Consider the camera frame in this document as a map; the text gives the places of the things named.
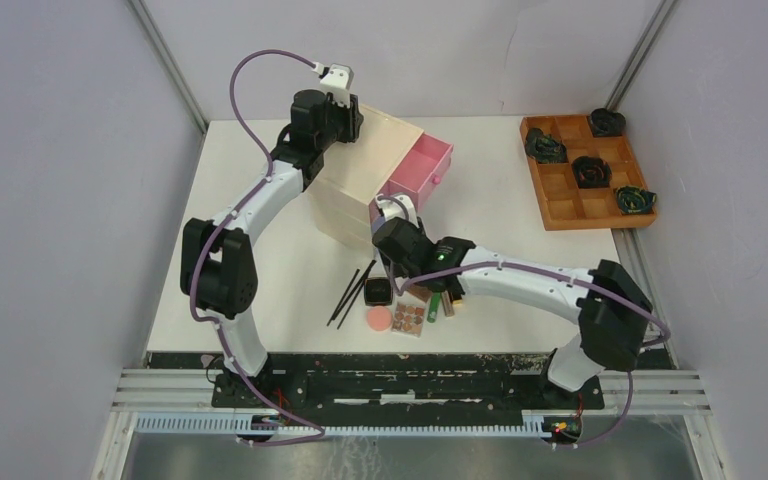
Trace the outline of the cream drawer organizer cabinet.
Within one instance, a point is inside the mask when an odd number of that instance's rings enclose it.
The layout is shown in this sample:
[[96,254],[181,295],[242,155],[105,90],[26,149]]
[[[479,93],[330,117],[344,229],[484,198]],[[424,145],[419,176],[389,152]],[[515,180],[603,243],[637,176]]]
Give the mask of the cream drawer organizer cabinet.
[[364,117],[354,143],[336,143],[306,190],[317,229],[343,245],[372,247],[374,200],[420,136],[421,127],[362,105]]

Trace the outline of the black square compact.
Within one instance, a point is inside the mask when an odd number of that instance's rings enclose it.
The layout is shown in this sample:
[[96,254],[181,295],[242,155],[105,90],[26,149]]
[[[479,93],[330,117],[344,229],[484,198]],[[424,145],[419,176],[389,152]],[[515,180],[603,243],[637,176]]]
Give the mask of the black square compact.
[[387,277],[367,278],[363,287],[363,296],[366,306],[389,306],[393,302],[394,294],[390,280]]

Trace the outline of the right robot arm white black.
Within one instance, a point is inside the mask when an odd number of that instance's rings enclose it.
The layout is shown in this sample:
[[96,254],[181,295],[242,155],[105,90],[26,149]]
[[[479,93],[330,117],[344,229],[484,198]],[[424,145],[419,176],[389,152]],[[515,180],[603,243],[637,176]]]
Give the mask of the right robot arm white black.
[[652,305],[614,261],[586,269],[516,260],[466,239],[432,241],[401,218],[378,228],[372,244],[407,287],[501,298],[577,326],[578,334],[553,351],[537,382],[540,400],[551,408],[566,406],[605,370],[632,372],[638,366],[654,321]]

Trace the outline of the pink drawer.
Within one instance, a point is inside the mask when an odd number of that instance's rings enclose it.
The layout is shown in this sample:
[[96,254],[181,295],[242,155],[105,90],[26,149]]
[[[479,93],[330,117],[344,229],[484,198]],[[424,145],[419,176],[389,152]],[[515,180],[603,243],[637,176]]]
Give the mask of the pink drawer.
[[451,165],[453,145],[427,133],[421,135],[390,176],[375,189],[363,219],[370,223],[376,216],[377,194],[407,195],[417,211],[421,211],[434,190],[442,183]]

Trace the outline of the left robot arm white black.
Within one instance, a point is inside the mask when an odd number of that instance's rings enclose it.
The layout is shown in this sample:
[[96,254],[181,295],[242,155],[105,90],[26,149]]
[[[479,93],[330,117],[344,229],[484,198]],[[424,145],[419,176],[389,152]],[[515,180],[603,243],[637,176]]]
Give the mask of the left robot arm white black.
[[253,247],[320,173],[326,151],[358,140],[363,121],[354,94],[340,103],[332,93],[297,92],[290,121],[267,151],[266,169],[257,181],[214,218],[192,218],[184,225],[180,288],[193,319],[216,330],[227,368],[240,376],[236,392],[251,406],[267,404],[275,391],[274,379],[261,371],[268,353],[252,313],[258,290]]

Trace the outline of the pink round powder puff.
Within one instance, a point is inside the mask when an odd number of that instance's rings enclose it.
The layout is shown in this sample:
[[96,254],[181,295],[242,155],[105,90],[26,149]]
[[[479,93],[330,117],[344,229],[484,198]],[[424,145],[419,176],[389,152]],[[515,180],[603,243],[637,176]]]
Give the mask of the pink round powder puff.
[[391,328],[393,314],[385,306],[375,306],[368,310],[366,315],[367,326],[375,332],[384,332]]

